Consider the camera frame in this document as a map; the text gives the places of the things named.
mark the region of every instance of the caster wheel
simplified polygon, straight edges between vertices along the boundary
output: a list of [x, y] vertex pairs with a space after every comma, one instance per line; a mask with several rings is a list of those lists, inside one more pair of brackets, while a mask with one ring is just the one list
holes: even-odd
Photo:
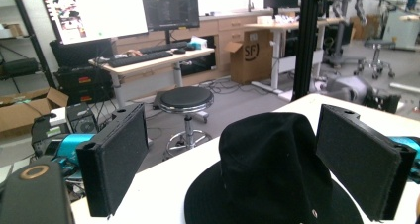
[[177, 147], [185, 146], [185, 142], [184, 141], [177, 141], [176, 146]]

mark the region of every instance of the stool base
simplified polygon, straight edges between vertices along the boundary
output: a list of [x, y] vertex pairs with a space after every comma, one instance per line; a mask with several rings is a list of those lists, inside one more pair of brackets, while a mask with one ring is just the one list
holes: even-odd
[[373, 79], [378, 79], [379, 76], [382, 74], [384, 68], [387, 68], [389, 70], [389, 77], [395, 77], [395, 73], [392, 71], [390, 63], [381, 60], [366, 60], [364, 63], [359, 64], [358, 70], [355, 70], [353, 74], [358, 75], [359, 73], [363, 72], [365, 66], [373, 69], [373, 74], [371, 75]]
[[185, 131], [177, 133], [170, 138], [169, 142], [167, 142], [166, 150], [163, 153], [163, 160], [166, 161], [169, 158], [191, 150], [211, 139], [212, 137], [210, 134], [201, 130], [192, 130], [192, 135], [186, 134]]

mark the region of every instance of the black box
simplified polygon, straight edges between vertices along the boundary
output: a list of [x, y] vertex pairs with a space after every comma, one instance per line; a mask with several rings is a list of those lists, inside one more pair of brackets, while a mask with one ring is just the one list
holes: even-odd
[[50, 47], [59, 67], [89, 67], [89, 60], [96, 57], [114, 55], [111, 40], [99, 40], [72, 45], [62, 45], [55, 40]]
[[66, 107], [67, 121], [72, 133], [98, 133], [98, 124], [95, 116], [86, 103], [77, 103]]
[[80, 86], [97, 85], [111, 81], [109, 72], [89, 66], [59, 69], [53, 74], [59, 83], [59, 87], [64, 90], [79, 88]]
[[97, 103], [110, 100], [114, 97], [112, 83], [102, 85], [87, 85], [71, 89], [60, 89], [60, 92], [68, 95], [68, 105], [77, 103]]

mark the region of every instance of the black speaker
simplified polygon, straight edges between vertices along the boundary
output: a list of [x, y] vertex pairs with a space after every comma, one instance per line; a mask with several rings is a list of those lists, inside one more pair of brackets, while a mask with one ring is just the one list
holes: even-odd
[[72, 133], [98, 133], [95, 116], [86, 103], [78, 103], [67, 108], [67, 121]]
[[50, 159], [40, 158], [6, 179], [0, 223], [74, 223], [61, 167]]

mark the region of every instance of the round black object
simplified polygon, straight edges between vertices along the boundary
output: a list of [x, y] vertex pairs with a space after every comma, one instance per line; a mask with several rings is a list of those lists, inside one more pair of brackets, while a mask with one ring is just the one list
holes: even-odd
[[160, 107], [168, 112], [200, 111], [213, 104], [213, 93], [202, 87], [178, 87], [164, 93]]
[[174, 54], [185, 54], [185, 49], [176, 49], [173, 51]]

